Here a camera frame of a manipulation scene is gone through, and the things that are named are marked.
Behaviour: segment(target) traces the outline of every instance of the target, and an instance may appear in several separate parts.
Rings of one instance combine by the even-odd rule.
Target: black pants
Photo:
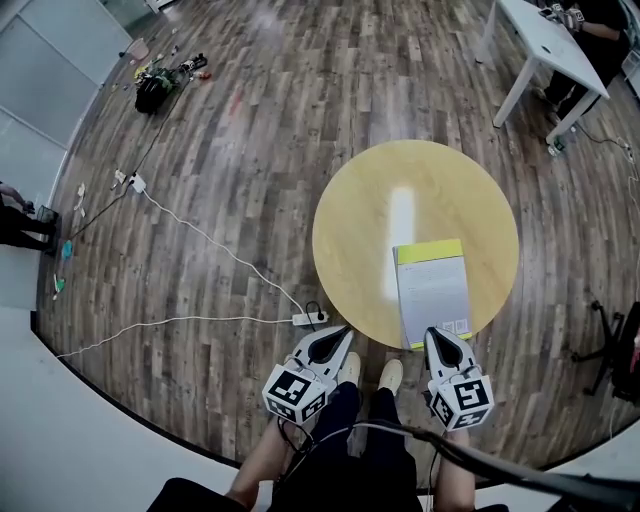
[[[34,220],[9,206],[0,207],[0,244],[46,251],[49,248],[48,243],[40,242],[23,231],[52,235],[55,230],[54,224]]]
[[[356,421],[360,410],[360,391],[352,382],[340,384],[331,403],[320,413],[320,419],[311,436],[316,441],[327,435],[349,427]],[[400,425],[396,403],[391,390],[382,388],[371,397],[370,420],[386,420]],[[349,431],[338,434],[321,443],[313,452],[314,457],[337,460],[347,456]],[[416,462],[404,447],[404,437],[382,430],[368,429],[367,445],[361,459],[371,468],[393,472],[398,479],[413,491],[417,487]]]
[[[620,34],[620,40],[614,42],[597,38],[591,34],[578,32],[574,36],[574,39],[589,59],[589,62],[591,62],[593,69],[598,73],[604,86],[609,87],[611,81],[620,72],[622,62],[629,53],[629,42],[626,36]],[[587,88],[568,76],[555,71],[551,77],[549,87],[547,87],[544,92],[551,103],[560,105],[558,108],[558,117],[562,119],[587,93]],[[589,106],[585,113],[591,110],[593,105],[595,105],[595,101]]]

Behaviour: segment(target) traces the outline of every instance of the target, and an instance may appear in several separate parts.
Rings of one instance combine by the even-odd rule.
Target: charger
[[[133,190],[135,190],[138,194],[142,194],[142,192],[144,192],[144,189],[147,188],[147,184],[137,172],[134,172],[129,179],[129,185],[132,185]]]

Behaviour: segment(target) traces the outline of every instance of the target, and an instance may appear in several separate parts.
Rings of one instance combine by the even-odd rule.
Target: round wooden table
[[[498,313],[516,276],[511,207],[491,176],[462,153],[398,140],[360,153],[331,179],[316,210],[313,257],[347,322],[401,348],[391,248],[448,238],[462,240],[475,334]]]

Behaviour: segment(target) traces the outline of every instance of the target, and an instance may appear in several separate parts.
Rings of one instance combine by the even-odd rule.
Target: hand
[[[33,203],[31,201],[27,201],[26,203],[24,203],[24,206],[22,207],[22,211],[27,215],[36,213],[36,209],[34,208]]]
[[[584,16],[578,9],[569,9],[559,14],[560,21],[570,32],[580,32]]]

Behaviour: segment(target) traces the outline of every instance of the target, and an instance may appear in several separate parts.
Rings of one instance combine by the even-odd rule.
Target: laminate floor
[[[490,419],[471,431],[474,445],[539,467],[606,439],[610,419],[616,431],[638,411],[612,401],[606,383],[597,396],[583,396],[599,361],[575,365],[569,354],[601,343],[599,319],[589,310],[594,298],[609,312],[626,313],[636,296],[632,168],[615,145],[581,132],[569,134],[566,151],[552,158],[543,140],[550,125],[529,93],[501,129],[492,126],[525,55],[502,20],[492,59],[475,63],[489,6],[487,0],[176,3],[170,19],[145,30],[152,55],[164,53],[170,67],[203,52],[213,77],[188,83],[148,117],[133,108],[134,68],[122,59],[59,181],[53,207],[63,216],[63,239],[82,225],[73,211],[78,186],[87,187],[90,217],[117,195],[114,170],[131,172],[158,135],[140,168],[149,194],[253,262],[298,302],[317,300],[339,323],[311,253],[324,187],[350,158],[383,141],[447,144],[500,185],[521,243],[512,293],[474,341],[496,399]],[[542,85],[548,78],[543,72],[535,80]],[[621,135],[640,147],[638,103],[621,78],[610,92],[584,126],[598,138]],[[56,301],[54,273],[66,279]],[[295,312],[278,290],[133,191],[74,240],[70,261],[42,260],[38,329],[59,353],[137,322],[183,315],[275,320]],[[131,329],[69,361],[160,427],[242,461],[268,419],[262,386],[302,334],[287,324],[190,320]],[[438,428],[421,396],[427,382],[421,354],[361,335],[354,349],[363,361],[363,411],[385,361],[399,357],[401,420]],[[364,435],[357,433],[354,452]],[[408,447],[426,486],[433,451],[417,442]]]

